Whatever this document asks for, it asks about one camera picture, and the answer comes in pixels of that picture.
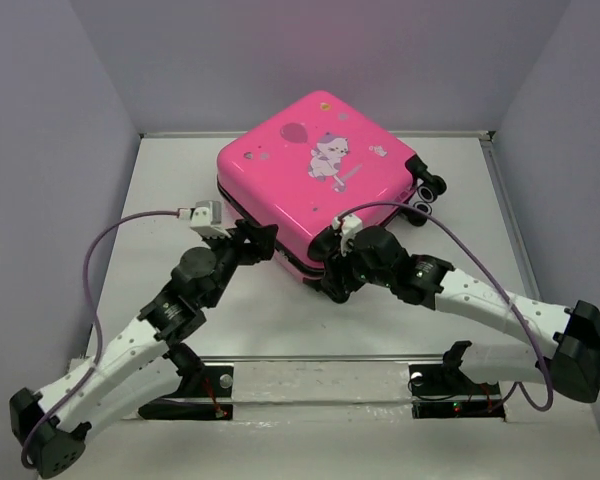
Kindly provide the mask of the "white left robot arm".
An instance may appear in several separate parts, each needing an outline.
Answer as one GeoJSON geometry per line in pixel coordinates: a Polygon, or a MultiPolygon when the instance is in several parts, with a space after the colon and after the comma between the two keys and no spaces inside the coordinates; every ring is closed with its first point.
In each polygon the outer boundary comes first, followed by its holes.
{"type": "Polygon", "coordinates": [[[205,323],[205,310],[217,306],[238,267],[272,259],[278,228],[246,220],[229,229],[208,221],[191,228],[205,244],[182,254],[169,281],[113,340],[100,342],[91,359],[55,382],[11,396],[21,462],[40,478],[54,478],[80,458],[113,411],[106,397],[154,360],[172,364],[166,381],[178,394],[199,388],[204,364],[185,341],[205,323]]]}

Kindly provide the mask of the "pink hard-shell suitcase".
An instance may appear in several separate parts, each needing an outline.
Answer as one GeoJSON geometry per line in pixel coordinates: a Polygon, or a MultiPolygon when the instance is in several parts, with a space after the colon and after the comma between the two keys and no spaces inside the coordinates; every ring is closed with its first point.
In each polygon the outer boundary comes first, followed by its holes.
{"type": "Polygon", "coordinates": [[[277,225],[277,260],[318,292],[324,266],[309,248],[337,215],[353,209],[364,225],[386,226],[408,203],[408,222],[421,226],[447,190],[415,150],[324,90],[226,145],[216,165],[232,216],[277,225]]]}

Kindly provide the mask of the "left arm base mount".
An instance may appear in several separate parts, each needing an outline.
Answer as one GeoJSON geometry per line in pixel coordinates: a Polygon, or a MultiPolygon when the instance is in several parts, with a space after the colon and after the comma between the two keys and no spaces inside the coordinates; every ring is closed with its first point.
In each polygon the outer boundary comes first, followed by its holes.
{"type": "Polygon", "coordinates": [[[207,363],[199,380],[182,383],[137,410],[143,420],[230,421],[233,419],[234,365],[207,363]]]}

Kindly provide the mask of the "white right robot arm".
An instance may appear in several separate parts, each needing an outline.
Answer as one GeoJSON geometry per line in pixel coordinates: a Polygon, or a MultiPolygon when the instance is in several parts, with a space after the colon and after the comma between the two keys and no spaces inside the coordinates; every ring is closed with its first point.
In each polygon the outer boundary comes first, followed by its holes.
{"type": "Polygon", "coordinates": [[[514,345],[455,342],[439,368],[450,391],[511,381],[547,383],[581,403],[598,399],[600,310],[589,302],[566,307],[500,292],[448,261],[408,253],[381,226],[346,233],[329,227],[312,242],[309,256],[323,264],[322,285],[340,303],[373,284],[409,305],[464,317],[516,339],[514,345]]]}

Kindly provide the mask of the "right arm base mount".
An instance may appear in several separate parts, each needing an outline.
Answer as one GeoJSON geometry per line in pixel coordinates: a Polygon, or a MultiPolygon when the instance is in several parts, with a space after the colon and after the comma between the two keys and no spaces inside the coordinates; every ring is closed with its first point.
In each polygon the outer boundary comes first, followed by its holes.
{"type": "Polygon", "coordinates": [[[410,366],[407,388],[416,420],[506,417],[498,384],[473,383],[441,364],[410,366]]]}

